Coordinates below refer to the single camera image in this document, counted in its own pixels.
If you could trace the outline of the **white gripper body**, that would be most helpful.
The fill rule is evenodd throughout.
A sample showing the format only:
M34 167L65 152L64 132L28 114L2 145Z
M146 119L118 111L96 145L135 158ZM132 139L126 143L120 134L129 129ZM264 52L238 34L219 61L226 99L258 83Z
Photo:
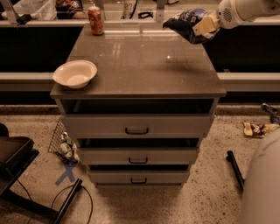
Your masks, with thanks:
M246 21L247 0L222 0L217 9L220 26L233 29Z

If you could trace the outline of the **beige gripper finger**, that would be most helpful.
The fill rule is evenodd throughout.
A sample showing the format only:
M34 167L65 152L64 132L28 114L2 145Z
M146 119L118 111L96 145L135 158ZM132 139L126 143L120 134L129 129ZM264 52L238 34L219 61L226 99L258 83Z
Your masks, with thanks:
M201 20L198 20L192 30L196 36L199 36L210 32L216 32L220 28L220 19L218 15L216 13L211 13Z

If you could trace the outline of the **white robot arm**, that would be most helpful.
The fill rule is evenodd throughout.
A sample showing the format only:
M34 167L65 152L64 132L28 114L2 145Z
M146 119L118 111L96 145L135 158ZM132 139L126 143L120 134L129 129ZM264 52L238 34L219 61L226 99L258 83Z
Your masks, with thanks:
M193 30L200 35L220 27L233 29L279 12L280 0L222 0ZM268 134L253 154L242 194L240 224L280 224L280 129Z

